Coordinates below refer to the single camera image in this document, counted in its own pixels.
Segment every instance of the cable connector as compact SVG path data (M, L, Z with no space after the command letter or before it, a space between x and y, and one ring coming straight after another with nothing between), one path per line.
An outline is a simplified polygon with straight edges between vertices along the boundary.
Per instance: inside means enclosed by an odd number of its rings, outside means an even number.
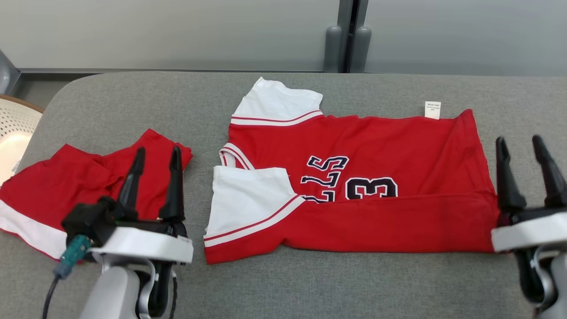
M61 255L61 259L59 264L53 270L55 276L66 279L73 267L77 264L78 261L83 259L83 257L87 254L88 249L91 247L91 242L85 235L77 235L71 243L67 246L67 249Z

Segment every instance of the red and white t-shirt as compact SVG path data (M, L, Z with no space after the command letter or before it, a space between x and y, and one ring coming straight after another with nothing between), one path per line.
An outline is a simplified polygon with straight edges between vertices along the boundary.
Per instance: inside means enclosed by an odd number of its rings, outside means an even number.
M232 187L243 190L238 195L242 200L248 196L252 202L270 202L268 185L259 186L255 194L248 182L238 179L257 179L258 169L281 167L287 179L277 180L289 184L287 196L299 195L293 203L308 201L262 229L262 234L284 229L274 237L276 246L304 249L492 251L497 197L471 110L440 120L334 117L319 110L322 98L260 78L232 116L229 141L220 156L223 166L236 170L217 169L218 183L234 181ZM272 215L280 216L281 207L255 212L234 204L216 209L221 198L236 201L223 195L228 190L218 183L215 180L205 236L208 261L266 253L247 250L250 238L258 236L251 229L265 224L264 219L272 220ZM296 223L283 226L291 221ZM235 238L234 234L243 234L241 229L251 233ZM304 240L290 239L298 229L310 232L301 232ZM249 254L238 253L238 247Z
M0 229L59 258L66 248L61 221L78 203L94 204L101 196L118 198L140 146L146 149L146 159L136 209L140 219L155 220L166 200L174 145L151 129L132 146L106 156L65 144L51 159L27 167L0 187ZM185 168L191 149L177 145Z

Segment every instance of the white sleeve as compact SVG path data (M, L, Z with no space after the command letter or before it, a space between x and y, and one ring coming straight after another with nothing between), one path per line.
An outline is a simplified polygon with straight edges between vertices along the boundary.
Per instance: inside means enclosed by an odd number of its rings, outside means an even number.
M282 168L242 170L215 166L213 192L205 246L265 229L304 201L294 193L287 171Z
M234 120L293 121L306 115L322 115L319 104L323 95L311 90L289 89L282 82L258 79L242 99L232 116Z

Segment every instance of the perforated basket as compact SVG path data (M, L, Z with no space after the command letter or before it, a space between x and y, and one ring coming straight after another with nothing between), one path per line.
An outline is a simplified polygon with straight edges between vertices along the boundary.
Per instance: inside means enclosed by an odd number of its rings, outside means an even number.
M0 94L0 186L16 173L42 113L28 102Z

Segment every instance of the gray fabric surface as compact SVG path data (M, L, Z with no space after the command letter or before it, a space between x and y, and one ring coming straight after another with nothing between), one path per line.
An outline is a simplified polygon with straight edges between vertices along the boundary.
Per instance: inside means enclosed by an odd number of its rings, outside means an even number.
M530 204L544 198L532 134L545 138L567 171L567 79L178 72L95 75L67 85L47 108L20 167L49 158L64 143L107 154L131 145L147 128L190 146L185 224L195 255L192 265L175 268L180 282L176 318L531 317L509 255L280 247L268 255L207 266L202 235L212 169L219 164L230 115L259 76L322 93L327 115L422 115L426 100L442 102L442 117L472 108L493 181L493 144L504 135ZM0 255L0 317L39 318L55 262L5 233ZM50 318L78 317L98 274L97 265L78 267L57 288Z

